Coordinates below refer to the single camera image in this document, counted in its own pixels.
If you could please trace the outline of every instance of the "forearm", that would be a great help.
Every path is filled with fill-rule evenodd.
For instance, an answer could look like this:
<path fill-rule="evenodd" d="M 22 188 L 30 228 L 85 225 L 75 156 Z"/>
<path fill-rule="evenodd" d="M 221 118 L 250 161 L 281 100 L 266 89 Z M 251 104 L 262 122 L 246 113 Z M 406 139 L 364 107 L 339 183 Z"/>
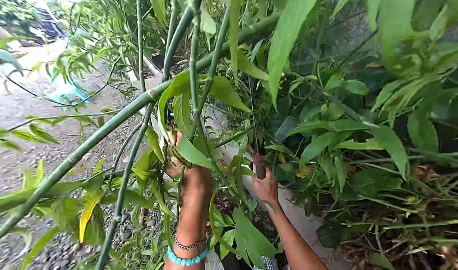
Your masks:
<path fill-rule="evenodd" d="M 180 212 L 179 225 L 177 227 L 176 237 L 180 244 L 189 246 L 190 244 L 199 242 L 205 238 L 205 225 L 207 220 L 207 211 L 205 208 L 197 204 L 183 205 Z M 197 244 L 195 247 L 184 250 L 180 249 L 176 243 L 172 245 L 172 250 L 177 257 L 182 259 L 190 259 L 198 256 L 204 249 L 204 243 Z M 202 270 L 204 262 L 201 261 L 192 266 L 180 266 L 170 259 L 167 259 L 164 270 Z"/>
<path fill-rule="evenodd" d="M 294 226 L 292 226 L 279 204 L 273 205 L 273 208 L 274 209 L 271 207 L 268 208 L 269 214 L 279 232 L 291 269 L 328 270 L 309 244 L 300 236 Z"/>

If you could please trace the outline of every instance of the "shears handle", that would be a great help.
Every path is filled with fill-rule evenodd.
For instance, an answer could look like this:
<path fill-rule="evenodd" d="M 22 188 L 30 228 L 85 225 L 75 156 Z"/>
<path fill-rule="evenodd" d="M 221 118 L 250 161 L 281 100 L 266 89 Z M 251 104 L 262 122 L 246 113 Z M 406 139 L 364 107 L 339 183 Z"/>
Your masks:
<path fill-rule="evenodd" d="M 253 159 L 256 164 L 257 178 L 262 180 L 265 178 L 265 157 L 260 153 L 256 153 Z"/>

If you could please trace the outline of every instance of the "hand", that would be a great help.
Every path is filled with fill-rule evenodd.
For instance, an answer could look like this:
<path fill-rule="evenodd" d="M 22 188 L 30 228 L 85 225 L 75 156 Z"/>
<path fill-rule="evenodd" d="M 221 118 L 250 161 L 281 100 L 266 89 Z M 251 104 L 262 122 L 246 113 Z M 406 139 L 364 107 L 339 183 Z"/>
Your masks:
<path fill-rule="evenodd" d="M 177 140 L 172 133 L 169 133 L 169 140 L 171 144 L 178 146 L 183 135 L 178 131 L 176 136 Z M 174 178 L 176 175 L 182 173 L 182 168 L 176 158 L 173 158 L 172 161 L 175 165 L 168 164 L 166 166 L 166 174 Z M 184 205 L 191 205 L 192 207 L 207 206 L 211 199 L 211 182 L 212 177 L 209 169 L 195 164 L 192 169 L 185 169 L 181 191 L 182 203 Z"/>
<path fill-rule="evenodd" d="M 257 193 L 257 197 L 259 197 L 262 202 L 266 203 L 266 207 L 268 209 L 272 208 L 274 210 L 274 207 L 278 207 L 279 205 L 279 199 L 277 197 L 277 179 L 275 176 L 271 179 L 271 176 L 271 169 L 266 167 L 265 178 L 259 180 L 257 175 L 253 175 L 252 184 L 254 186 L 254 190 Z"/>

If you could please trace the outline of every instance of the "foliage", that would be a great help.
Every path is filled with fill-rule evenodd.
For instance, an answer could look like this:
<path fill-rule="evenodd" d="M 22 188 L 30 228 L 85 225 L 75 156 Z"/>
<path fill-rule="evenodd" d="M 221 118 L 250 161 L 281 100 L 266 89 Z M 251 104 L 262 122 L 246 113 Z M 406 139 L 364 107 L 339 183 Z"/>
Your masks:
<path fill-rule="evenodd" d="M 39 16 L 26 0 L 0 0 L 0 25 L 19 36 L 30 36 L 29 27 L 34 27 Z"/>
<path fill-rule="evenodd" d="M 148 104 L 148 114 L 156 110 L 165 139 L 177 129 L 184 137 L 178 147 L 160 148 L 152 127 L 147 129 L 146 115 L 123 177 L 113 176 L 117 162 L 101 170 L 101 161 L 90 179 L 58 182 L 77 162 L 68 159 L 43 177 L 37 188 L 30 185 L 1 195 L 0 213 L 20 206 L 17 218 L 32 210 L 52 217 L 58 229 L 71 232 L 80 242 L 103 242 L 100 269 L 111 249 L 113 230 L 104 235 L 97 222 L 102 220 L 99 205 L 117 202 L 119 211 L 126 207 L 138 212 L 156 201 L 165 213 L 164 232 L 155 236 L 150 249 L 141 242 L 143 237 L 135 238 L 122 252 L 110 255 L 111 267 L 139 268 L 133 262 L 147 255 L 150 259 L 142 263 L 157 269 L 164 261 L 161 247 L 172 242 L 169 206 L 175 203 L 178 215 L 180 196 L 170 191 L 180 187 L 180 180 L 163 180 L 162 168 L 176 158 L 185 168 L 198 164 L 214 170 L 214 194 L 223 188 L 237 204 L 232 217 L 210 204 L 211 247 L 221 257 L 230 251 L 248 264 L 262 266 L 260 255 L 271 256 L 277 250 L 251 224 L 255 207 L 242 184 L 242 175 L 253 174 L 244 153 L 248 144 L 257 141 L 280 184 L 294 191 L 293 203 L 304 207 L 307 216 L 313 213 L 322 219 L 317 235 L 323 246 L 340 249 L 347 259 L 364 266 L 388 269 L 424 264 L 430 255 L 420 252 L 440 254 L 442 247 L 452 246 L 458 256 L 458 41 L 444 36 L 449 28 L 458 27 L 458 0 L 436 2 L 231 0 L 228 5 L 206 1 L 201 6 L 195 0 L 186 7 L 184 1 L 172 1 L 172 12 L 180 17 L 176 29 L 168 25 L 173 20 L 166 17 L 168 3 L 163 0 L 142 3 L 139 8 L 147 16 L 136 15 L 133 1 L 82 1 L 69 14 L 73 46 L 52 65 L 54 74 L 66 80 L 90 72 L 98 57 L 106 57 L 112 64 L 111 76 L 117 76 L 107 84 L 117 82 L 127 70 L 142 64 L 130 59 L 144 52 L 148 58 L 166 52 L 163 70 L 168 77 L 176 50 L 164 50 L 166 44 L 177 48 L 181 41 L 179 52 L 186 54 L 191 38 L 192 47 L 188 71 L 143 93 L 109 121 L 91 119 L 100 115 L 62 117 L 99 127 L 74 156 L 80 159 Z M 209 16 L 196 12 L 199 9 Z M 360 15 L 371 32 L 356 36 L 357 43 L 344 43 L 341 33 L 360 30 L 358 26 L 348 29 L 346 21 Z M 190 36 L 185 30 L 193 18 Z M 143 27 L 138 35 L 137 25 Z M 223 25 L 229 29 L 224 45 Z M 139 48 L 138 40 L 143 40 Z M 196 63 L 198 49 L 205 57 Z M 230 54 L 230 60 L 224 54 Z M 198 73 L 208 67 L 206 74 Z M 206 105 L 222 111 L 227 122 L 219 128 L 205 127 L 201 113 Z M 174 113 L 173 120 L 167 111 Z M 50 125 L 63 120 L 35 119 Z M 18 130 L 30 122 L 0 130 L 0 144 L 20 148 L 7 139 L 9 133 L 57 142 L 34 124 L 29 128 L 32 133 Z M 132 166 L 143 135 L 151 149 Z M 230 164 L 218 162 L 222 156 L 215 150 L 227 143 L 238 148 Z M 26 179 L 33 182 L 29 175 Z M 69 197 L 77 188 L 84 195 Z M 113 228 L 119 218 L 114 216 Z M 15 226 L 13 220 L 0 230 L 0 238 Z M 420 259 L 415 261 L 417 253 Z"/>

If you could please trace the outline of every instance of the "gravel ground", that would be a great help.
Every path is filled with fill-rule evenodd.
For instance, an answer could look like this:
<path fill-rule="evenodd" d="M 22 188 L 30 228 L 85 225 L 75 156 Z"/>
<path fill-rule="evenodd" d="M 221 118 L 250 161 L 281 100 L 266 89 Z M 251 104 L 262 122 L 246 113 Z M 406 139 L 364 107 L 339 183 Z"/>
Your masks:
<path fill-rule="evenodd" d="M 81 84 L 89 91 L 99 89 L 105 84 L 106 77 L 108 76 L 107 63 L 100 62 L 96 65 L 97 70 L 94 74 L 88 74 Z M 44 73 L 31 74 L 21 81 L 21 84 L 38 94 L 49 93 L 51 88 L 49 78 Z M 15 124 L 22 122 L 28 115 L 48 116 L 59 114 L 73 114 L 72 111 L 63 112 L 61 108 L 54 107 L 51 102 L 42 101 L 33 98 L 26 92 L 19 90 L 15 85 L 9 86 L 12 95 L 6 95 L 3 85 L 0 85 L 0 128 L 10 128 Z M 124 99 L 123 95 L 118 90 L 112 87 L 106 87 L 100 95 L 91 99 L 87 107 L 81 109 L 81 113 L 98 113 L 103 108 L 121 109 L 130 103 L 132 98 Z M 84 168 L 81 172 L 76 173 L 70 177 L 65 177 L 63 181 L 85 178 L 91 174 L 91 169 L 95 164 L 105 157 L 105 168 L 112 164 L 115 159 L 118 148 L 124 142 L 128 132 L 132 130 L 141 121 L 140 116 L 132 116 L 105 139 L 103 139 L 96 147 L 88 152 L 75 168 Z M 77 137 L 74 136 L 79 133 L 79 121 L 67 119 L 61 125 L 51 127 L 46 124 L 40 124 L 43 128 L 51 133 L 60 144 L 40 144 L 28 141 L 15 141 L 24 148 L 24 151 L 17 152 L 0 147 L 0 193 L 15 191 L 20 189 L 22 180 L 22 168 L 28 168 L 35 171 L 36 164 L 40 159 L 45 160 L 45 172 L 49 173 L 64 158 L 73 152 L 78 146 Z M 84 129 L 85 135 L 90 136 L 96 131 L 94 127 Z M 122 169 L 128 160 L 128 153 L 131 148 L 131 143 L 126 147 L 124 155 L 119 162 L 118 170 Z M 105 211 L 105 226 L 109 225 L 109 220 L 114 211 L 114 205 L 107 205 L 103 209 Z M 159 226 L 161 220 L 157 219 L 157 211 L 150 213 L 154 217 L 154 221 L 150 220 L 149 223 Z M 9 215 L 0 218 L 0 225 L 2 225 Z M 130 212 L 124 212 L 124 217 L 130 216 Z M 29 214 L 18 225 L 18 227 L 26 227 L 29 234 L 32 236 L 32 246 L 40 236 L 45 234 L 47 230 L 53 227 L 53 222 L 48 218 L 35 217 Z M 124 218 L 123 222 L 119 225 L 113 246 L 119 249 L 124 241 L 130 237 L 130 218 Z M 18 269 L 20 268 L 21 261 L 27 253 L 21 253 L 24 249 L 23 238 L 18 234 L 10 234 L 0 241 L 0 269 Z M 81 246 L 77 241 L 73 241 L 70 235 L 66 233 L 59 233 L 54 236 L 53 240 L 36 256 L 33 262 L 27 269 L 54 269 L 63 270 L 74 267 L 81 258 L 90 254 L 100 251 L 100 247 Z"/>

